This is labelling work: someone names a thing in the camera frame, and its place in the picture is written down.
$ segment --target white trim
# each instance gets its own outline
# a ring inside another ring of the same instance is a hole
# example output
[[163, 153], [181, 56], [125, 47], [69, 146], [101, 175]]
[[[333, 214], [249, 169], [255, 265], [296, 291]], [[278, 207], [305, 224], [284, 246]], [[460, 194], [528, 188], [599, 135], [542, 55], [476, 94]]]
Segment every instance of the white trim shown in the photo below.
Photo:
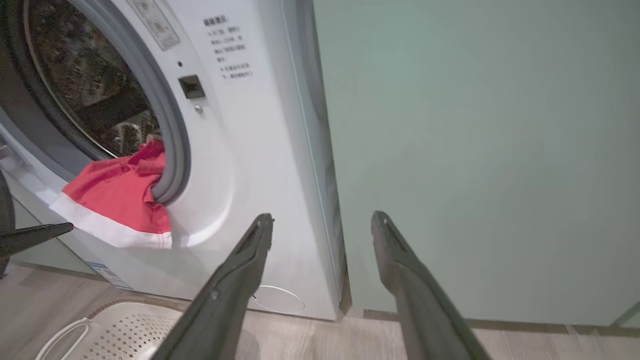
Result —
[[171, 231], [162, 234], [145, 233], [100, 215], [73, 201], [67, 194], [60, 196], [49, 206], [75, 227], [115, 247], [146, 247], [170, 249]]

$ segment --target basket handle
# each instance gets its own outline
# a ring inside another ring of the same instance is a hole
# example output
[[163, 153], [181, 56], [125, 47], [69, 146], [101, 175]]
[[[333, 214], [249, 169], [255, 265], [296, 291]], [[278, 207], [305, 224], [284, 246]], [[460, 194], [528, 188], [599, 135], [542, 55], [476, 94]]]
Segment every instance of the basket handle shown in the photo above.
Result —
[[69, 354], [71, 354], [71, 351], [73, 351], [76, 346], [78, 346], [78, 344], [80, 343], [80, 341], [84, 338], [84, 336], [86, 335], [86, 333], [89, 331], [89, 324], [91, 323], [91, 320], [87, 319], [87, 318], [83, 318], [80, 319], [78, 321], [72, 322], [69, 325], [67, 325], [66, 327], [64, 327], [62, 330], [58, 331], [51, 339], [49, 339], [49, 341], [47, 341], [47, 343], [42, 347], [42, 349], [40, 350], [40, 352], [38, 353], [38, 356], [36, 356], [36, 360], [44, 360], [47, 355], [49, 355], [49, 352], [51, 351], [51, 349], [60, 341], [62, 340], [62, 338], [64, 338], [66, 335], [68, 335], [70, 332], [72, 332], [73, 330], [75, 330], [76, 328], [80, 327], [80, 326], [84, 326], [84, 332], [82, 333], [82, 335], [80, 335], [80, 337], [78, 337], [78, 340], [76, 340], [76, 342], [73, 344], [73, 346], [71, 346], [71, 348], [69, 349], [69, 351], [67, 351], [67, 353], [62, 357], [61, 360], [65, 360]]

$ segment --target red cloth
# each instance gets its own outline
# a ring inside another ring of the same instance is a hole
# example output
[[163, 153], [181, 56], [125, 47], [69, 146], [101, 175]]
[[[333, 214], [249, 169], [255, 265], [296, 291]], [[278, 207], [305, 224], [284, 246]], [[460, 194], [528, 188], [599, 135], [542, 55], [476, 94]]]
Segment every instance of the red cloth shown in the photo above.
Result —
[[[142, 145], [131, 156], [94, 161], [62, 190], [61, 198], [66, 195], [75, 204], [58, 198], [58, 204], [54, 202], [51, 208], [76, 227], [114, 246], [169, 248], [169, 215], [151, 192], [162, 176], [165, 162], [164, 145], [159, 140]], [[77, 209], [77, 205], [90, 211]], [[119, 224], [134, 232], [119, 229]]]

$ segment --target light green wall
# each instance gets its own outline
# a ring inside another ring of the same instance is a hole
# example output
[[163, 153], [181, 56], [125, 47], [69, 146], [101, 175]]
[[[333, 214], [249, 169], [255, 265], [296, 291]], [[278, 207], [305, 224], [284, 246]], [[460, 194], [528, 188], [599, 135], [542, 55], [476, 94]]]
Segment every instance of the light green wall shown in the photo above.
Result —
[[353, 304], [386, 211], [467, 318], [640, 300], [640, 2], [317, 0]]

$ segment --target washing machine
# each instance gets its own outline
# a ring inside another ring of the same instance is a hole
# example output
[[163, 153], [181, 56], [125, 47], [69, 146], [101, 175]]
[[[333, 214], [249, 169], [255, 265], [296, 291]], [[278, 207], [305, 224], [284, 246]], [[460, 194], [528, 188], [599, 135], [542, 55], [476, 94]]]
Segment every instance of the washing machine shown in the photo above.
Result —
[[311, 0], [2, 0], [0, 167], [42, 223], [91, 161], [162, 136], [171, 249], [60, 239], [108, 281], [192, 299], [260, 213], [249, 308], [335, 319], [342, 226]]

